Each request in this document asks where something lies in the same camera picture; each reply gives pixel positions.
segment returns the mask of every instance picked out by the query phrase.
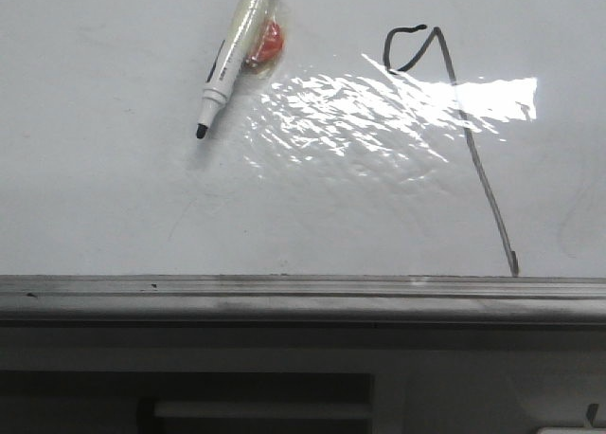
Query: black marker tip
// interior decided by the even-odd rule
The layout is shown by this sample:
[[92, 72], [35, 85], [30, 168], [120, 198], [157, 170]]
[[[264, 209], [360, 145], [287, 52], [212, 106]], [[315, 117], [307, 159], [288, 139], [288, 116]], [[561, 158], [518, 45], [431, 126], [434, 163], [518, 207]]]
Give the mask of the black marker tip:
[[196, 133], [196, 136], [198, 138], [200, 138], [200, 139], [205, 138], [206, 131], [208, 131], [208, 126], [204, 126], [203, 124], [199, 124], [198, 125], [198, 132]]

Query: whiteboard marker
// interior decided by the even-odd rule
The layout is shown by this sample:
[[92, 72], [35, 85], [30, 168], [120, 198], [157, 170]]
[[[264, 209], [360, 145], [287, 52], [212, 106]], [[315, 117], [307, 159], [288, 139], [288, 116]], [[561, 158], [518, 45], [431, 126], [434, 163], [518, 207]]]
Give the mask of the whiteboard marker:
[[240, 0], [231, 27], [210, 71], [202, 96], [198, 119], [198, 138], [204, 138], [215, 116], [224, 108], [234, 91], [244, 60], [257, 41], [271, 0]]

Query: red magnet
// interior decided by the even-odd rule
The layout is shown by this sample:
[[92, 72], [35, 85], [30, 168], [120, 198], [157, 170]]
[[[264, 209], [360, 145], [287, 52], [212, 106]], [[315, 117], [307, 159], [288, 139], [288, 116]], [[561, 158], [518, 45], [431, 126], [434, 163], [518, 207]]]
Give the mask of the red magnet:
[[282, 28], [273, 20], [264, 24], [263, 33], [257, 46], [251, 50], [246, 58], [246, 64], [250, 67], [258, 67], [274, 60], [284, 47], [284, 33]]

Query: white board surface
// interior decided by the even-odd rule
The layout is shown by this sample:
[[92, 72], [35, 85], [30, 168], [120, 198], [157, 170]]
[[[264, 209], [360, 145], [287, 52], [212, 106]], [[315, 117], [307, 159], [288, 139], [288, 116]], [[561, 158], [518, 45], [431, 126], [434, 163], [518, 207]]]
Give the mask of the white board surface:
[[[389, 99], [386, 33], [427, 24], [522, 275], [606, 276], [606, 0], [277, 1], [280, 63], [198, 142], [238, 0], [0, 0], [0, 273], [507, 275], [436, 47], [410, 73], [424, 125]], [[380, 126], [335, 124], [348, 100]]]

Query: whiteboard frame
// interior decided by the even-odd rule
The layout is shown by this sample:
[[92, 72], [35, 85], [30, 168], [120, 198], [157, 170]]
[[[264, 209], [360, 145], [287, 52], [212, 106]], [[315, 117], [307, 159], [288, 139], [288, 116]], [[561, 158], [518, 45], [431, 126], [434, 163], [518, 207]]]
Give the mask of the whiteboard frame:
[[606, 325], [606, 279], [0, 276], [0, 321]]

